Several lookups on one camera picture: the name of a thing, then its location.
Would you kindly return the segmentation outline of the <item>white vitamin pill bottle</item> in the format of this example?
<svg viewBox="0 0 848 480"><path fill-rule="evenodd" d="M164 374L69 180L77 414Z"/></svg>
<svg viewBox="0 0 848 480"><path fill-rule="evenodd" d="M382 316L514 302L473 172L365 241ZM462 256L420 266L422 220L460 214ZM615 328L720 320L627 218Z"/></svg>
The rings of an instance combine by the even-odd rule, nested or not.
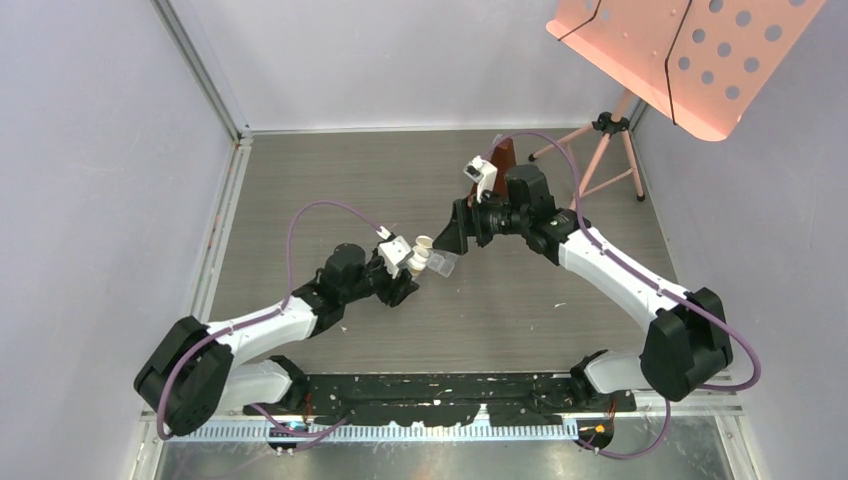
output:
<svg viewBox="0 0 848 480"><path fill-rule="evenodd" d="M405 262L405 267L410 272L413 279L420 276L427 268L430 255L431 251L427 248L418 245L412 248L411 255Z"/></svg>

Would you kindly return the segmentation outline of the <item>clear weekly pill organizer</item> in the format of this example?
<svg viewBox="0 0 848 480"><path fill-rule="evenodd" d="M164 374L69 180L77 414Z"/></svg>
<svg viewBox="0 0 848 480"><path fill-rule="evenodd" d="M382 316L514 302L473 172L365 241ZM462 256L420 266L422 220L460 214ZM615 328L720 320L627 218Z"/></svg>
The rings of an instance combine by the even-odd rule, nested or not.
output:
<svg viewBox="0 0 848 480"><path fill-rule="evenodd" d="M448 278L453 273L459 256L451 252L432 250L427 261L427 268L431 271Z"/></svg>

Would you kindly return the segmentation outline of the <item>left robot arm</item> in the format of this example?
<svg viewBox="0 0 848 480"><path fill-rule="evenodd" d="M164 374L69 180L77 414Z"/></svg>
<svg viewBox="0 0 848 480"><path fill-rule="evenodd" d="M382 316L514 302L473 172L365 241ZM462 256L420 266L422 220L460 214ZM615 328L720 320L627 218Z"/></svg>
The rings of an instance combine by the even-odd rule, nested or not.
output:
<svg viewBox="0 0 848 480"><path fill-rule="evenodd" d="M303 409L308 376L276 347L315 337L337 324L347 305L372 296L396 307L416 292L431 251L400 238L368 254L341 244L307 283L278 304L231 320L203 324L193 316L171 327L136 375L136 393L153 409L167 438L186 436L218 412L275 406Z"/></svg>

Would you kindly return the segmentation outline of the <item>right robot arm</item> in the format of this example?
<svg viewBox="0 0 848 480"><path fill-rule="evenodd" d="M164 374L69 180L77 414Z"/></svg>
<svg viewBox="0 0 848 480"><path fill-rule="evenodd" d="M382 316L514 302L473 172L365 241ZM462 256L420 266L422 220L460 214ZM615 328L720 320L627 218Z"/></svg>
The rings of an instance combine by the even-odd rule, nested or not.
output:
<svg viewBox="0 0 848 480"><path fill-rule="evenodd" d="M639 352L601 350L571 368L577 406L596 410L611 393L643 389L678 402L732 363L717 294L707 288L688 291L633 261L574 210L558 207L546 176L534 165L507 170L505 196L492 189L498 175L492 163L476 157L464 172L475 192L454 201L436 249L463 255L469 242L484 247L498 235L517 235L531 251L605 294L645 333Z"/></svg>

